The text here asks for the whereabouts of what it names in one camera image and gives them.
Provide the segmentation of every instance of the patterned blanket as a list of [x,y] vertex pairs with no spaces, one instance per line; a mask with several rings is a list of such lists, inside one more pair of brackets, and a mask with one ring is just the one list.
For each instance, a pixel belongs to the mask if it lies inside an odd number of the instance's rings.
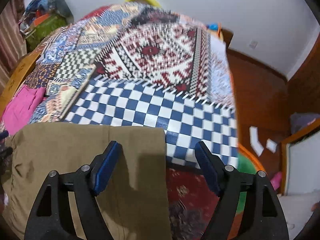
[[177,96],[234,108],[225,45],[204,27],[184,15],[126,3],[62,28],[25,81],[47,87],[48,99],[30,123],[62,120],[91,77],[143,79]]
[[167,161],[199,167],[198,141],[227,165],[237,166],[236,120],[232,109],[177,96],[143,80],[90,80],[65,118],[78,124],[161,127]]

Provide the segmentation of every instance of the blue and white checkered fabric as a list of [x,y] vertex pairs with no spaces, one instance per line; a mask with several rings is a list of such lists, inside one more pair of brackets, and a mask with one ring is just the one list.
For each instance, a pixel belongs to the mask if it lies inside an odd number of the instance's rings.
[[194,147],[203,141],[224,164],[237,167],[236,120],[230,110],[180,97],[145,81],[90,80],[65,122],[161,127],[167,161],[199,167]]

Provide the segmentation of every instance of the khaki fabric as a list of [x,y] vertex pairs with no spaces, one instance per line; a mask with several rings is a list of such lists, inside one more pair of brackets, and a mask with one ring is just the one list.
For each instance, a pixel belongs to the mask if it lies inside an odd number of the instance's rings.
[[[6,141],[13,148],[13,158],[11,178],[4,183],[9,205],[3,217],[20,239],[47,174],[90,164],[112,140],[123,146],[124,154],[106,190],[97,197],[112,236],[115,240],[171,239],[164,131],[63,122],[27,125]],[[69,193],[69,198],[77,235],[85,239],[74,194]]]

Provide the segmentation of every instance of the pile of clothes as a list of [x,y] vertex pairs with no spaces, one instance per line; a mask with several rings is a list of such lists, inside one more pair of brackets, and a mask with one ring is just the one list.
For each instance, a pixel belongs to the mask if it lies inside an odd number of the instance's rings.
[[65,0],[32,0],[19,26],[27,41],[28,51],[32,51],[52,31],[73,21]]

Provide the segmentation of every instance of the red geometric pattern fabric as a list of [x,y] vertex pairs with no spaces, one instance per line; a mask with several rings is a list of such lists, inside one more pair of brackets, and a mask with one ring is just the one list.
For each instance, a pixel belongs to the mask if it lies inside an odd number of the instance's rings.
[[203,175],[166,169],[169,218],[173,240],[200,240],[219,198]]
[[206,97],[208,33],[194,25],[144,24],[127,28],[96,57],[108,78],[147,79],[197,97]]

